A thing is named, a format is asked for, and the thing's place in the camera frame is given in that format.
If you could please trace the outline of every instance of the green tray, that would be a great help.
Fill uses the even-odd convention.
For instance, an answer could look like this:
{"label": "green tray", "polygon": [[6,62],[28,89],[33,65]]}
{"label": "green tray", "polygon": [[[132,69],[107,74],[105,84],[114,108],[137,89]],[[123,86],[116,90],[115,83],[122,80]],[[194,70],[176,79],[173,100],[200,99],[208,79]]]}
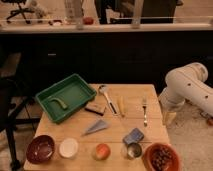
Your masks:
{"label": "green tray", "polygon": [[37,93],[36,100],[50,120],[59,124],[92,100],[96,94],[78,74],[73,74]]}

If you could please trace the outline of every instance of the wooden table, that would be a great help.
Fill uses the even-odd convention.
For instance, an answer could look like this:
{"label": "wooden table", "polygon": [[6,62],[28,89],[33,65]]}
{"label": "wooden table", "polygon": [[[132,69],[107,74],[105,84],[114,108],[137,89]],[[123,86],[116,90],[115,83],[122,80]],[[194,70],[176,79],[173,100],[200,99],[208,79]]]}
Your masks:
{"label": "wooden table", "polygon": [[[91,84],[98,90],[99,84]],[[97,94],[94,101],[107,107],[103,117],[81,109],[61,124],[52,123],[47,115],[42,115],[36,131],[36,136],[47,134],[55,141],[55,153],[50,161],[34,165],[27,160],[25,170],[71,170],[71,171],[143,171],[146,170],[141,158],[128,160],[122,156],[124,148],[122,139],[133,128],[139,128],[145,135],[140,142],[143,151],[153,142],[170,143],[167,130],[162,125],[162,114],[155,92],[150,84],[108,84],[109,96],[116,109],[117,99],[122,96],[126,109],[125,117],[114,116],[109,109],[103,95]],[[148,126],[144,127],[142,97],[147,97]],[[102,118],[109,124],[109,128],[82,136],[84,130],[95,120]],[[78,154],[74,159],[65,159],[59,155],[59,144],[65,138],[75,138],[79,143]],[[111,148],[111,155],[107,160],[97,161],[91,156],[92,150],[99,143],[107,143]]]}

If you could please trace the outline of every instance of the fork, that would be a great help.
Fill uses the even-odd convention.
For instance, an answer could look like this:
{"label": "fork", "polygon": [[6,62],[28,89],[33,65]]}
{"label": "fork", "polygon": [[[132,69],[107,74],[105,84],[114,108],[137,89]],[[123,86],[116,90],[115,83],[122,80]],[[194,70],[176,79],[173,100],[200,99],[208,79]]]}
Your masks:
{"label": "fork", "polygon": [[142,99],[142,107],[143,107],[143,112],[144,112],[144,126],[147,127],[147,116],[146,116],[146,108],[147,108],[147,100],[146,98],[144,97]]}

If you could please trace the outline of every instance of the red bowl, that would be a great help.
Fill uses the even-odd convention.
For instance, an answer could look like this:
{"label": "red bowl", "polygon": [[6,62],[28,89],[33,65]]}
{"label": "red bowl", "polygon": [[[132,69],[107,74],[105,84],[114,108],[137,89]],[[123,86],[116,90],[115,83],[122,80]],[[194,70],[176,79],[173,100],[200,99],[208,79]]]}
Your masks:
{"label": "red bowl", "polygon": [[26,158],[32,164],[40,164],[50,160],[54,149],[54,140],[48,135],[40,135],[28,145]]}
{"label": "red bowl", "polygon": [[143,157],[147,170],[180,171],[180,159],[175,150],[168,144],[154,143],[150,145]]}

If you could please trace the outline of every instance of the bowl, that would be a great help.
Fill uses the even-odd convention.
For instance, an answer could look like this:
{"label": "bowl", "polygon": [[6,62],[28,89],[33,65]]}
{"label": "bowl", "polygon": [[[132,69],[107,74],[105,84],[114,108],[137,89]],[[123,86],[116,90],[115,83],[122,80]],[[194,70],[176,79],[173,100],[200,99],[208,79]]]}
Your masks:
{"label": "bowl", "polygon": [[52,137],[40,135],[28,145],[26,158],[32,164],[40,164],[50,160],[54,151],[55,143]]}
{"label": "bowl", "polygon": [[179,156],[168,144],[154,143],[150,145],[142,159],[149,171],[180,171]]}

